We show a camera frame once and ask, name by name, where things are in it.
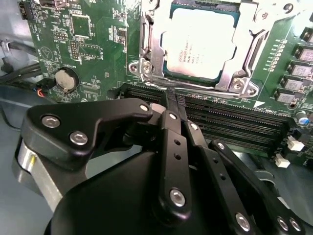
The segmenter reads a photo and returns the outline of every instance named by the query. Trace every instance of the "integrated circuit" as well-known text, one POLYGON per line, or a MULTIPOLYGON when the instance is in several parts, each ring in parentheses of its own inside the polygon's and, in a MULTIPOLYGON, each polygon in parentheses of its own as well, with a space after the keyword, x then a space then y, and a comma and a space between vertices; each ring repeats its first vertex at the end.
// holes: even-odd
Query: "integrated circuit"
POLYGON ((84 15, 71 15, 72 33, 76 37, 90 38, 90 18, 84 15))
POLYGON ((218 78, 225 61, 234 55, 236 47, 231 41, 235 31, 234 23, 234 18, 227 14, 176 9, 172 16, 171 30, 162 39, 163 48, 167 51, 166 68, 170 72, 187 76, 218 78), (202 26, 198 24, 214 21, 219 24, 208 24, 206 30, 202 30, 202 26), (219 34, 221 28, 223 36, 212 37, 219 34))
POLYGON ((309 63, 292 61, 288 66, 290 75, 299 77, 312 77, 313 67, 309 63))
POLYGON ((82 56, 100 58, 100 47, 95 45, 78 43, 78 51, 82 56))
POLYGON ((295 57, 299 60, 313 62, 313 47, 300 45, 295 52, 295 57))
POLYGON ((294 98, 295 98, 295 94, 289 90, 277 89, 275 93, 275 99, 278 102, 290 104, 292 103, 294 98))
POLYGON ((301 78, 284 76, 282 80, 282 86, 287 90, 298 91, 302 85, 303 81, 301 78))

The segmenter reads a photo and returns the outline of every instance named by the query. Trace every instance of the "screw hole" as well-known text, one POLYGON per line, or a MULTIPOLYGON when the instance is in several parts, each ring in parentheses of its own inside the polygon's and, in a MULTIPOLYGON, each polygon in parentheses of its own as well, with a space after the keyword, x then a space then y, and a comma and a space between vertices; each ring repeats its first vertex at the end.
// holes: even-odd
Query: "screw hole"
POLYGON ((174 140, 174 143, 180 145, 180 142, 178 140, 174 140))
POLYGON ((131 71, 136 72, 137 71, 137 66, 131 65, 131 71))
POLYGON ((296 105, 295 105, 295 104, 289 105, 289 109, 295 109, 295 108, 296 108, 296 105))
POLYGON ((179 154, 176 154, 174 153, 174 157, 177 159, 177 160, 180 160, 181 159, 181 156, 179 154))
POLYGON ((220 177, 221 177, 222 180, 226 180, 226 177, 223 176, 222 174, 220 174, 220 177))
POLYGON ((293 5, 291 3, 288 3, 284 6, 285 14, 289 14, 293 10, 293 5))

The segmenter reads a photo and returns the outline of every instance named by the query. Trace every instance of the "black ram slot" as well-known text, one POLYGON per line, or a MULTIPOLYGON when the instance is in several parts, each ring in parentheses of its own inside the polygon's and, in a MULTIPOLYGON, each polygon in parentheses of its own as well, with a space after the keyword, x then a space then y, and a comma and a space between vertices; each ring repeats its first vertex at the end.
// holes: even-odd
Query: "black ram slot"
MULTIPOLYGON (((111 90, 111 98, 141 98, 148 103, 159 103, 163 91, 124 84, 111 90)), ((208 140, 220 139, 246 149, 266 152, 272 156, 285 145, 285 140, 296 127, 290 117, 282 117, 252 109, 219 104, 208 100, 185 97, 186 113, 208 140)))
MULTIPOLYGON (((229 129, 228 127, 221 126, 221 125, 212 126, 212 125, 209 125, 205 122, 199 122, 197 120, 195 120, 194 123, 197 124, 203 130, 215 132, 215 133, 227 134, 227 135, 229 135, 230 138, 235 139, 235 138, 242 138, 243 137, 242 130, 238 130, 236 128, 229 129)), ((269 137, 269 135, 265 135, 265 134, 261 134, 261 133, 257 134, 257 133, 250 132, 250 131, 245 132, 245 138, 248 138, 250 140, 254 140, 257 142, 261 142, 263 144, 270 144, 270 142, 272 141, 272 139, 269 137)))
POLYGON ((206 133, 205 131, 203 132, 203 136, 208 140, 222 140, 225 143, 237 145, 237 146, 240 146, 240 147, 243 147, 246 149, 253 149, 253 150, 257 150, 257 151, 265 152, 265 153, 269 151, 269 148, 266 146, 260 146, 258 144, 255 145, 255 144, 247 143, 246 141, 244 141, 244 142, 240 142, 238 140, 234 141, 234 140, 230 140, 229 138, 226 138, 223 136, 221 137, 219 135, 218 136, 210 135, 210 134, 206 133))
POLYGON ((215 124, 223 124, 231 127, 237 127, 244 130, 251 130, 254 132, 261 132, 264 134, 273 134, 274 132, 279 132, 279 128, 276 126, 267 126, 260 125, 259 123, 255 123, 251 120, 242 120, 235 117, 226 117, 219 114, 211 114, 205 111, 201 112, 200 110, 197 113, 191 113, 189 109, 186 109, 187 114, 191 114, 190 116, 196 114, 199 116, 199 119, 205 120, 210 123, 215 124))

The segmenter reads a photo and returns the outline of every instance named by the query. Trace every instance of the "black mechanical linkage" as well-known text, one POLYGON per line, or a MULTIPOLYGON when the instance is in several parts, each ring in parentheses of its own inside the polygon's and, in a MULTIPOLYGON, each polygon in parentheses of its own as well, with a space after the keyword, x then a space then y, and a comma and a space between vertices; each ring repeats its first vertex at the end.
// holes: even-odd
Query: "black mechanical linkage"
POLYGON ((305 234, 224 142, 207 145, 184 97, 159 95, 29 109, 16 158, 27 174, 15 174, 54 211, 51 235, 305 234), (89 159, 133 144, 142 151, 86 178, 89 159))

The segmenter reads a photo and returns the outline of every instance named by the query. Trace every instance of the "gray surface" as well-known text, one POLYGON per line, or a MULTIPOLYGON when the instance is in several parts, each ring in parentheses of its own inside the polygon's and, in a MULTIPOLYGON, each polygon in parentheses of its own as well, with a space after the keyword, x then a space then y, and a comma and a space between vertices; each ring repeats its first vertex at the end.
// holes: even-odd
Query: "gray surface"
POLYGON ((0 234, 42 235, 52 217, 50 208, 13 176, 11 164, 19 133, 8 129, 2 119, 0 133, 0 234))

